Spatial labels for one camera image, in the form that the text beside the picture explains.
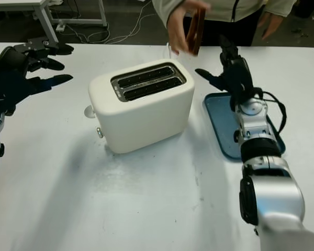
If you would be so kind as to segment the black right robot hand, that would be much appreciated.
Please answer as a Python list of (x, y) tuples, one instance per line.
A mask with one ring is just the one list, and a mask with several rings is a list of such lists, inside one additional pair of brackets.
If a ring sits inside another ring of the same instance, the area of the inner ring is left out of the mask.
[(262, 99), (263, 91), (261, 88), (253, 86), (249, 66), (245, 58), (239, 55), (238, 47), (224, 35), (220, 35), (219, 44), (222, 49), (220, 62), (223, 72), (219, 76), (214, 76), (204, 69), (195, 69), (195, 72), (207, 80), (210, 85), (230, 94), (232, 111), (235, 111), (236, 105), (241, 105), (255, 96)]

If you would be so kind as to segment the person left hand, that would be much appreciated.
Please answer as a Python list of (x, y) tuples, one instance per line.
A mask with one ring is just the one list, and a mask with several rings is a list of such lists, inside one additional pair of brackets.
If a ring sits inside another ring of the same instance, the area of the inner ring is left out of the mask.
[(275, 33), (275, 31), (279, 28), (283, 20), (284, 20), (283, 16), (265, 12), (257, 24), (257, 27), (259, 28), (268, 23), (267, 27), (263, 31), (262, 40), (267, 39), (270, 35)]

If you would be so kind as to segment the person right hand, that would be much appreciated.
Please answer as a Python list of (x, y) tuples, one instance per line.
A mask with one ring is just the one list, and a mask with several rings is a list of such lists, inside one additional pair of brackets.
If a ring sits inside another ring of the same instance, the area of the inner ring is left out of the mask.
[(183, 27), (186, 12), (207, 7), (210, 8), (209, 5), (201, 1), (185, 1), (170, 14), (167, 31), (171, 50), (175, 54), (179, 55), (180, 52), (190, 53)]

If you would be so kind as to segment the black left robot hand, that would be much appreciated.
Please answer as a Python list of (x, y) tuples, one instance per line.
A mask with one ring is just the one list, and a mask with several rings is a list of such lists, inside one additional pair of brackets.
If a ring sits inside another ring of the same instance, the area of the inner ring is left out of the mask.
[(64, 70), (64, 64), (49, 58), (50, 55), (70, 55), (74, 48), (66, 43), (51, 42), (46, 37), (29, 39), (26, 43), (6, 47), (0, 54), (0, 80), (8, 77), (8, 83), (13, 84), (18, 79), (28, 84), (34, 93), (46, 92), (52, 87), (73, 79), (69, 74), (55, 75), (48, 79), (39, 77), (26, 78), (28, 72), (39, 69), (54, 71)]

